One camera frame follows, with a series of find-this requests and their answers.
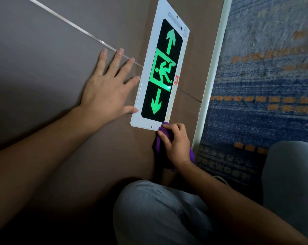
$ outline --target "patterned carpet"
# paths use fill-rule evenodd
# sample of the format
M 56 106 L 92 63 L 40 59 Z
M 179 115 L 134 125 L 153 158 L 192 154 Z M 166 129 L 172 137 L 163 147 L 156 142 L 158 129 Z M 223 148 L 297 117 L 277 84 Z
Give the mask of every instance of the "patterned carpet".
M 308 0 L 233 0 L 197 164 L 262 203 L 282 140 L 308 142 Z

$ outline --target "hand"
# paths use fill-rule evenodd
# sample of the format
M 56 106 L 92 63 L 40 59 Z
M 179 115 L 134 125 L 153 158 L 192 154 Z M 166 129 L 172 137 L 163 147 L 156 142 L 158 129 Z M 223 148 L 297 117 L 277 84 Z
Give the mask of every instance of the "hand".
M 107 59 L 107 49 L 104 49 L 99 55 L 95 72 L 87 82 L 83 92 L 81 104 L 78 108 L 83 109 L 82 113 L 88 118 L 88 123 L 95 130 L 124 114 L 138 112 L 135 107 L 124 106 L 129 92 L 137 85 L 140 77 L 136 76 L 123 84 L 135 59 L 129 59 L 116 75 L 122 55 L 123 49 L 121 48 L 116 52 L 107 73 L 103 75 Z
M 182 163 L 190 161 L 190 141 L 187 137 L 185 125 L 180 123 L 169 125 L 164 124 L 163 127 L 172 130 L 174 134 L 174 140 L 171 143 L 163 132 L 157 131 L 165 145 L 166 154 L 173 165 L 177 168 Z

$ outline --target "black sign panel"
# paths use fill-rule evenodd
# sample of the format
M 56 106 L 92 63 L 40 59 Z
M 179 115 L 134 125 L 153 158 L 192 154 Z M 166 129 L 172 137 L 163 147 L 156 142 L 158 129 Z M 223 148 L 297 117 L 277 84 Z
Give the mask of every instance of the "black sign panel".
M 141 116 L 163 122 L 182 46 L 182 37 L 163 20 Z

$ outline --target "leg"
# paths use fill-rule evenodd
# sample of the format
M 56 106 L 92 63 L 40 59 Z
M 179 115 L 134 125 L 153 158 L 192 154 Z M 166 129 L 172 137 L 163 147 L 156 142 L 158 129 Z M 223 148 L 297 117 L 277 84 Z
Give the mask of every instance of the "leg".
M 125 187 L 113 210 L 118 244 L 202 244 L 214 239 L 214 224 L 193 204 L 196 195 L 149 181 Z
M 264 206 L 308 238 L 308 143 L 282 141 L 262 173 Z

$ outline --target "green down arrow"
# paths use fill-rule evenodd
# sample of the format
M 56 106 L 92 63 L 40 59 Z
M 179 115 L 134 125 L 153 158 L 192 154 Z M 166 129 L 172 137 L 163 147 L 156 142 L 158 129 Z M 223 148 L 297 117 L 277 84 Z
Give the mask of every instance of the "green down arrow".
M 159 103 L 160 95 L 161 95 L 161 90 L 158 89 L 155 102 L 154 102 L 154 99 L 152 99 L 151 107 L 152 107 L 152 110 L 153 110 L 153 114 L 156 114 L 157 111 L 161 109 L 162 102 Z
M 166 36 L 166 39 L 169 39 L 168 49 L 166 50 L 166 53 L 170 55 L 172 43 L 173 43 L 173 46 L 176 43 L 176 35 L 174 34 L 174 29 L 172 29 L 171 31 L 168 31 L 168 35 Z

